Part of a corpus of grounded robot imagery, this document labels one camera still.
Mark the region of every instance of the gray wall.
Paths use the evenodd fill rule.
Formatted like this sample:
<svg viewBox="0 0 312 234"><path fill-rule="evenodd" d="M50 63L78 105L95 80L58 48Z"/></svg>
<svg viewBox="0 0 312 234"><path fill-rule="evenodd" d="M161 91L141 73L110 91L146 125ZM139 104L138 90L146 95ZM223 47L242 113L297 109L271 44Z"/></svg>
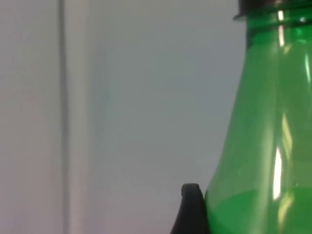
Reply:
<svg viewBox="0 0 312 234"><path fill-rule="evenodd" d="M62 233L58 4L0 0L0 233Z"/></svg>
<svg viewBox="0 0 312 234"><path fill-rule="evenodd" d="M225 0L67 0L71 234L168 233L219 160L244 55Z"/></svg>
<svg viewBox="0 0 312 234"><path fill-rule="evenodd" d="M69 233L168 233L219 160L244 54L225 0L65 0ZM63 233L57 0L0 0L0 232Z"/></svg>

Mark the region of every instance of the black object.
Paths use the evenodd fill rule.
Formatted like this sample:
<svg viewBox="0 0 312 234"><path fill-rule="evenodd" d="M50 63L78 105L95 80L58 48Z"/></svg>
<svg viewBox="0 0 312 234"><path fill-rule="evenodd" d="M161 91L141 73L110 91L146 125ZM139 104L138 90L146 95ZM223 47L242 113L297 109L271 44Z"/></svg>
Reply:
<svg viewBox="0 0 312 234"><path fill-rule="evenodd" d="M235 18L263 8L285 10L308 6L312 6L312 0L238 0L239 14Z"/></svg>
<svg viewBox="0 0 312 234"><path fill-rule="evenodd" d="M171 234L209 234L206 206L198 184L182 186L180 210Z"/></svg>

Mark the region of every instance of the green bottle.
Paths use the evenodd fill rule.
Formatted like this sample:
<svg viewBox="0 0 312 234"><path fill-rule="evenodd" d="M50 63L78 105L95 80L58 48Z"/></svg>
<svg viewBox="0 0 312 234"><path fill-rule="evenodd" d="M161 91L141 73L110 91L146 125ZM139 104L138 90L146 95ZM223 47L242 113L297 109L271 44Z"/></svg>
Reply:
<svg viewBox="0 0 312 234"><path fill-rule="evenodd" d="M312 1L241 0L246 60L205 195L212 234L312 234Z"/></svg>

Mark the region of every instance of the black plastic piece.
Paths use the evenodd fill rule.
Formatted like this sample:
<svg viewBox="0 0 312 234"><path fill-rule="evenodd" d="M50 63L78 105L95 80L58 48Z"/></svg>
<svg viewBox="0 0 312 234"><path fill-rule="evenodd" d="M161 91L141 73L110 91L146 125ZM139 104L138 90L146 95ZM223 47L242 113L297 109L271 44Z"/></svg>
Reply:
<svg viewBox="0 0 312 234"><path fill-rule="evenodd" d="M180 210L171 234L209 234L206 206L198 184L182 186Z"/></svg>

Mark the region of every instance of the bottle cap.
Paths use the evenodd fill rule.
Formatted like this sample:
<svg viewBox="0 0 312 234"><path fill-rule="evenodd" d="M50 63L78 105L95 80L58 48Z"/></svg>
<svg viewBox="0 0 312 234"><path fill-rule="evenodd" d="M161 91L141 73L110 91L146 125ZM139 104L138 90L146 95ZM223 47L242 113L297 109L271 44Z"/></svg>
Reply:
<svg viewBox="0 0 312 234"><path fill-rule="evenodd" d="M238 0L239 14L235 19L251 12L269 13L308 6L312 6L312 0Z"/></svg>

